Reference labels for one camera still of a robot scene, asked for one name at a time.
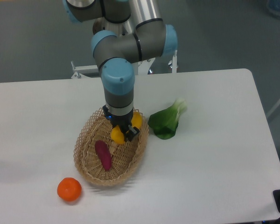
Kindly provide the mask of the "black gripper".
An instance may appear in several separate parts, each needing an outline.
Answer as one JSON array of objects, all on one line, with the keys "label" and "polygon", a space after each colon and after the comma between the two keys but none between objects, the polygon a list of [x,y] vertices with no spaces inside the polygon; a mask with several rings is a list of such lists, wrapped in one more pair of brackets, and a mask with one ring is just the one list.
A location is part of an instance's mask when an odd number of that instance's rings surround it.
[{"label": "black gripper", "polygon": [[139,128],[132,126],[133,110],[129,113],[118,116],[110,113],[106,105],[102,107],[106,119],[110,121],[112,127],[119,127],[120,131],[124,133],[125,141],[132,141],[139,133]]}]

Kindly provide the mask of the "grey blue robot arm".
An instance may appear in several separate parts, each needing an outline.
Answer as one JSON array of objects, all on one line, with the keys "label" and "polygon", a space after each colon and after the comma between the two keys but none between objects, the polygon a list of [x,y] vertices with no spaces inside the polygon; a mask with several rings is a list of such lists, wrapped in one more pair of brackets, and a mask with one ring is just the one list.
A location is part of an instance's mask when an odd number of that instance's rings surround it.
[{"label": "grey blue robot arm", "polygon": [[178,47],[174,27],[163,22],[155,0],[65,0],[63,5],[74,22],[102,18],[122,27],[132,23],[132,30],[121,31],[103,25],[91,39],[91,53],[104,88],[105,117],[124,141],[133,140],[140,132],[132,125],[133,64],[173,54]]}]

